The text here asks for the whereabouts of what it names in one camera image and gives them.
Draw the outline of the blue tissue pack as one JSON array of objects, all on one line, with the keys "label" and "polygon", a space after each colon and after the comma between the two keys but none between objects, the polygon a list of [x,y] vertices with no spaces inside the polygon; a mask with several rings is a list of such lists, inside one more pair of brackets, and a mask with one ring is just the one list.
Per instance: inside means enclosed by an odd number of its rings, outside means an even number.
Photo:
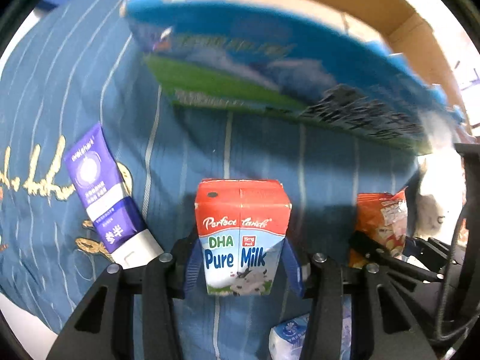
[{"label": "blue tissue pack", "polygon": [[[288,319],[270,329],[268,350],[271,359],[299,360],[308,328],[309,314]],[[340,359],[351,358],[352,296],[343,296],[343,330]]]}]

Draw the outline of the pure milk carton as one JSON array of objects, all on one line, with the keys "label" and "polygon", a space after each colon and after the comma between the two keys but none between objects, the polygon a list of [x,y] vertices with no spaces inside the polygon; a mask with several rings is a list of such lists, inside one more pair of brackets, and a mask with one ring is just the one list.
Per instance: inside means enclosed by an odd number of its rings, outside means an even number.
[{"label": "pure milk carton", "polygon": [[270,294],[292,209],[282,184],[203,180],[194,208],[208,294]]}]

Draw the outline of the orange panda snack bag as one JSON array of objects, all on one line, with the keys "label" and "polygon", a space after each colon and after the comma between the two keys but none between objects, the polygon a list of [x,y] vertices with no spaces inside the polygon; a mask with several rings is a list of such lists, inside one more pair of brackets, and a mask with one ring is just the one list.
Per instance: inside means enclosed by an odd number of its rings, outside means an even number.
[{"label": "orange panda snack bag", "polygon": [[359,193],[355,230],[384,246],[394,258],[404,251],[408,228],[405,189],[396,194]]}]

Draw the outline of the purple toothpaste tube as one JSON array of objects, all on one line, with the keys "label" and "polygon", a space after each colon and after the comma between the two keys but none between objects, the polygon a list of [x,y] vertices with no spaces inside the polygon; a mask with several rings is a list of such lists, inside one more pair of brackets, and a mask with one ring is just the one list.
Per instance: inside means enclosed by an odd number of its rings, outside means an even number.
[{"label": "purple toothpaste tube", "polygon": [[164,251],[146,226],[96,124],[64,155],[68,174],[101,242],[124,269],[141,267]]}]

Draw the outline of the cardboard box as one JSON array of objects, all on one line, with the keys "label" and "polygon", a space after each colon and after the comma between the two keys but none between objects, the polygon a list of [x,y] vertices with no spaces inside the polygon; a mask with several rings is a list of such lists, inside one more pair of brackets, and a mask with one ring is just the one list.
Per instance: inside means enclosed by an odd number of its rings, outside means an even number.
[{"label": "cardboard box", "polygon": [[470,124],[406,0],[124,0],[168,99],[332,128],[423,155]]}]

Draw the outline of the blue striped bedsheet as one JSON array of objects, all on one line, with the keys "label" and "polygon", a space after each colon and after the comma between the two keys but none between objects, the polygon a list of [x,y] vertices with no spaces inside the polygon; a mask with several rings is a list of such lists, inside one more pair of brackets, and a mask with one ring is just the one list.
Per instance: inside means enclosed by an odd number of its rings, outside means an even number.
[{"label": "blue striped bedsheet", "polygon": [[414,359],[365,197],[407,230],[437,93],[315,0],[72,0],[1,75],[1,292],[49,359]]}]

